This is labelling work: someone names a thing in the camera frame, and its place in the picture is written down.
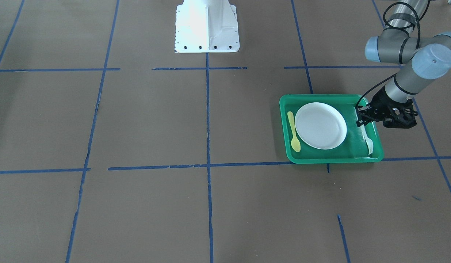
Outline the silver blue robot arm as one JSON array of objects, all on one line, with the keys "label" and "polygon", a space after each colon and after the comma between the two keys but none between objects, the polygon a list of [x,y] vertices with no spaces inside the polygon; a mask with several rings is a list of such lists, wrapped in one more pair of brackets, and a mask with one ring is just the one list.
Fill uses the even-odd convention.
[{"label": "silver blue robot arm", "polygon": [[382,88],[370,103],[356,105],[358,127],[371,122],[397,129],[416,126],[414,97],[451,69],[451,32],[421,36],[420,21],[428,7],[428,0],[391,4],[390,17],[382,17],[382,33],[367,41],[364,53],[368,60],[399,64],[402,68],[380,83]]}]

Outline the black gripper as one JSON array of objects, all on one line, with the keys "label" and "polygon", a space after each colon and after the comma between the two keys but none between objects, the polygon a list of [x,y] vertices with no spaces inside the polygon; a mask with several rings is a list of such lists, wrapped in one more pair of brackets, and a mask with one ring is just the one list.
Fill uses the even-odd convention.
[{"label": "black gripper", "polygon": [[411,99],[405,99],[405,102],[398,102],[391,99],[386,92],[386,88],[383,87],[372,98],[371,103],[368,106],[357,106],[356,114],[358,120],[356,122],[357,127],[366,126],[373,121],[383,121],[387,115],[388,107],[402,108],[412,105]]}]

